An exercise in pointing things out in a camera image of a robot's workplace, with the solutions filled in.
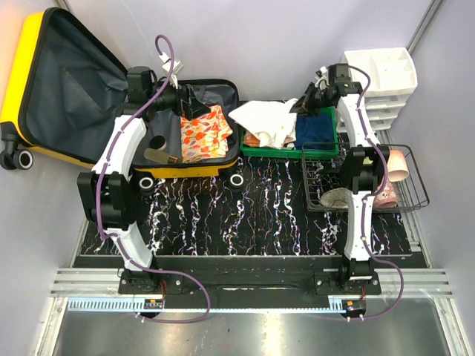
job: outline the green basket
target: green basket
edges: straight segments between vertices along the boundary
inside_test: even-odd
[[[336,121],[335,121],[335,108],[323,108],[320,110],[321,113],[328,113],[332,117],[333,122],[333,142],[338,141],[338,137],[336,136]],[[332,150],[306,150],[305,157],[309,159],[332,159],[334,156],[338,154],[340,151],[339,145],[332,145]],[[281,150],[277,150],[275,148],[267,148],[267,147],[249,147],[244,145],[244,135],[241,135],[240,141],[240,150],[244,154],[244,156],[254,156],[254,157],[271,157],[271,158],[290,158],[290,159],[300,159],[302,158],[302,150],[290,150],[286,148],[282,148]]]

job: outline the yellow suitcase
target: yellow suitcase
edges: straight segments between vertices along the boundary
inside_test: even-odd
[[[1,109],[0,166],[28,169],[33,150],[91,168],[111,136],[114,109],[125,101],[126,73],[115,55],[68,11],[51,8],[28,16]],[[192,85],[200,101],[221,105],[233,130],[226,157],[169,165],[145,159],[143,152],[157,135],[169,140],[167,154],[181,156],[180,118],[162,111],[150,121],[132,167],[155,178],[216,176],[239,157],[239,130],[227,116],[239,104],[238,90],[222,79],[180,83]]]

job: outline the white towel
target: white towel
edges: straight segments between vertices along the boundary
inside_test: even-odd
[[[251,101],[231,111],[229,117],[256,136],[261,147],[282,148],[288,136],[295,141],[297,114],[289,111],[296,102]]]

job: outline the marble surface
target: marble surface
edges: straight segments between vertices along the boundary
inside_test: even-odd
[[[144,197],[137,221],[156,255],[342,254],[347,214],[309,212],[300,160],[240,158],[245,188],[230,191],[220,177],[159,180]],[[400,214],[373,214],[373,249],[410,254]],[[81,255],[117,255],[89,224]]]

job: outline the white wall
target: white wall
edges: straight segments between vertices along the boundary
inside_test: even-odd
[[[433,264],[446,268],[475,347],[474,17],[472,0],[447,1],[414,55],[419,87],[391,129],[412,146],[430,205],[418,212]]]
[[[344,50],[405,47],[430,1],[68,2],[127,66],[159,70],[154,38],[163,33],[185,65],[181,78],[229,79],[243,99],[288,99]]]
[[[0,0],[0,105],[23,19],[50,0]],[[0,168],[0,354],[26,355],[60,266],[72,258],[84,213],[79,169],[41,155],[29,171]]]

